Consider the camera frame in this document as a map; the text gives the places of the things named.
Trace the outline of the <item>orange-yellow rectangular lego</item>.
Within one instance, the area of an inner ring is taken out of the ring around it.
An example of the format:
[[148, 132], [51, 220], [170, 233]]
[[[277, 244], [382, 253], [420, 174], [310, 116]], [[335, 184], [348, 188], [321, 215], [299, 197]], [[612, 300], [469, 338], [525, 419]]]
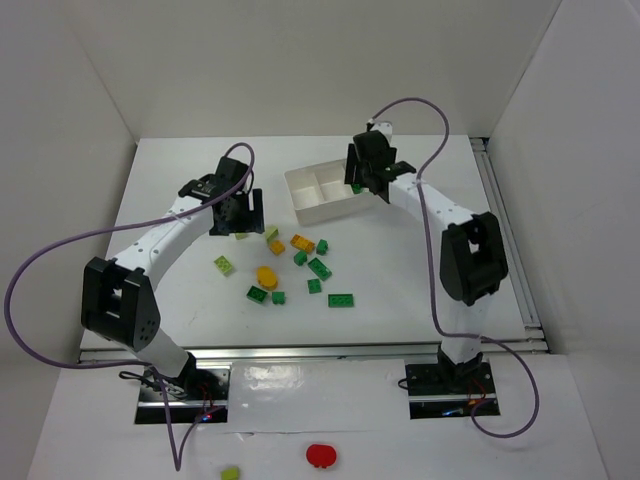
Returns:
[[290, 244], [297, 250], [299, 251], [304, 251], [307, 254], [310, 254], [314, 251], [315, 249], [315, 243], [312, 242], [311, 240], [307, 239], [304, 236], [301, 236], [299, 234], [295, 234], [291, 240], [290, 240]]

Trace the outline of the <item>lime green rectangular lego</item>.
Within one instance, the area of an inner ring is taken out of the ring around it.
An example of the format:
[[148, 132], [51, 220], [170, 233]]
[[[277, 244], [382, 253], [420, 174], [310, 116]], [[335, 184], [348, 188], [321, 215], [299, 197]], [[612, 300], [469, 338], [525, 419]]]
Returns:
[[224, 276], [228, 276], [234, 271], [233, 264], [224, 255], [217, 257], [214, 260], [214, 264], [218, 271]]

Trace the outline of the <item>dark green square lego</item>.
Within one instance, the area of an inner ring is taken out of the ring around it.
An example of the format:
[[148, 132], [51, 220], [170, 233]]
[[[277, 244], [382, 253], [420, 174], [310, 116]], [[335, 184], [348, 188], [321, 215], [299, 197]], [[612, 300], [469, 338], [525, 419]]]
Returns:
[[309, 294], [317, 294], [322, 291], [321, 281], [319, 279], [310, 279], [307, 281], [307, 288]]

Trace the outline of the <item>yellow oval lego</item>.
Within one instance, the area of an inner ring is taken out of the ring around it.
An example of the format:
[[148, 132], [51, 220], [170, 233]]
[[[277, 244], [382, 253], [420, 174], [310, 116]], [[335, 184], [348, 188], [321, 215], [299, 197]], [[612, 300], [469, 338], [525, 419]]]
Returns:
[[268, 266], [257, 268], [256, 280], [262, 288], [268, 291], [273, 291], [278, 287], [278, 277], [275, 271]]

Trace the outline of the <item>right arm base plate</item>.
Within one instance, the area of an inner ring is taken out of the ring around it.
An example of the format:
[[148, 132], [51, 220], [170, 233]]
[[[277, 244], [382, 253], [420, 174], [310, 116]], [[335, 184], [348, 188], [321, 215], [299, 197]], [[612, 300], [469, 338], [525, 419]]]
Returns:
[[412, 420], [499, 416], [500, 407], [492, 370], [488, 362], [470, 376], [447, 383], [436, 364], [406, 364], [405, 377], [397, 386], [408, 395]]

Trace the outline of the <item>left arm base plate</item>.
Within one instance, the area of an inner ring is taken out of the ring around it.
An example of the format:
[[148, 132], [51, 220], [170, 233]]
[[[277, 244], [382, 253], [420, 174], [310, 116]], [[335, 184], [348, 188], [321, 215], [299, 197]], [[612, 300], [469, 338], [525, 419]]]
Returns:
[[[215, 365], [209, 369], [216, 379], [214, 393], [205, 393], [202, 388], [195, 395], [166, 384], [171, 421], [175, 424], [191, 424], [197, 416], [207, 415], [202, 423], [223, 424], [228, 421], [228, 394], [231, 379], [229, 366]], [[147, 370], [135, 374], [132, 380], [139, 384], [139, 394], [134, 423], [136, 425], [159, 425], [165, 423], [164, 401], [157, 381]]]

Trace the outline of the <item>light green curved lego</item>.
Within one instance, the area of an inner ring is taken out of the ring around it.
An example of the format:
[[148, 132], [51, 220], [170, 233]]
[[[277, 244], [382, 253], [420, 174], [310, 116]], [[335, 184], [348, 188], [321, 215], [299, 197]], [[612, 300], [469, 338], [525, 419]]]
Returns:
[[264, 231], [264, 238], [267, 244], [271, 244], [277, 239], [279, 235], [279, 229], [275, 225], [269, 225]]

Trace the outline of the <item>small yellow square lego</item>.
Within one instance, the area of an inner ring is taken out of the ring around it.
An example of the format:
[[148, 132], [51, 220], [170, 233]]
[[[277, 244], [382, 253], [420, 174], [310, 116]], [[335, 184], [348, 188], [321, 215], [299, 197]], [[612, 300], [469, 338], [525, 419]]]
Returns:
[[276, 256], [281, 255], [286, 250], [284, 244], [279, 240], [274, 240], [273, 242], [271, 242], [269, 244], [269, 249]]

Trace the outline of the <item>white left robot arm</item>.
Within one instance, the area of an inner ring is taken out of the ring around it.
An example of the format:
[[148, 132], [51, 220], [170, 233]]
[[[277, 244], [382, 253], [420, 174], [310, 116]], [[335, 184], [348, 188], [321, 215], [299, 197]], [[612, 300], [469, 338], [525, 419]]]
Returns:
[[197, 371], [192, 354], [161, 329], [155, 291], [201, 236], [262, 232], [262, 193], [246, 191], [250, 166], [225, 155], [216, 171], [186, 183], [161, 218], [109, 260], [93, 258], [83, 273], [81, 324], [153, 366], [179, 385]]

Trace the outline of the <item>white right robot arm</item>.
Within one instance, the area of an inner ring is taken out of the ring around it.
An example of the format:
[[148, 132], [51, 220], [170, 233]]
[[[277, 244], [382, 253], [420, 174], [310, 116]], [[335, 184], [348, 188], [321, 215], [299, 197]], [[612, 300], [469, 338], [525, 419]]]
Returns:
[[388, 124], [370, 124], [353, 137], [345, 159], [291, 171], [285, 178], [302, 225], [355, 213], [365, 198], [379, 198], [424, 228], [429, 301], [444, 297], [444, 313], [432, 314], [443, 340], [431, 372], [408, 384], [458, 391], [480, 381], [484, 324], [508, 264], [497, 217], [449, 199], [424, 181], [423, 172], [398, 160]]

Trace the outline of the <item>dark green long lego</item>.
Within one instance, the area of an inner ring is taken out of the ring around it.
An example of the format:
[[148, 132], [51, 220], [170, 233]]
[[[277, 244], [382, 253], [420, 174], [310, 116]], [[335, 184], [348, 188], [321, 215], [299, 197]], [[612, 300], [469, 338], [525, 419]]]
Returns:
[[308, 267], [322, 281], [332, 276], [332, 271], [319, 258], [309, 260]]

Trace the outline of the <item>dark green rectangular lego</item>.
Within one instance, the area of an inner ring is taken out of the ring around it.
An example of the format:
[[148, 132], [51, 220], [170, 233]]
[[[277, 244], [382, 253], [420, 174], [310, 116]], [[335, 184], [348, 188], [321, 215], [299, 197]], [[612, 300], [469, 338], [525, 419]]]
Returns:
[[269, 292], [252, 285], [246, 293], [246, 298], [256, 304], [262, 305], [269, 297]]

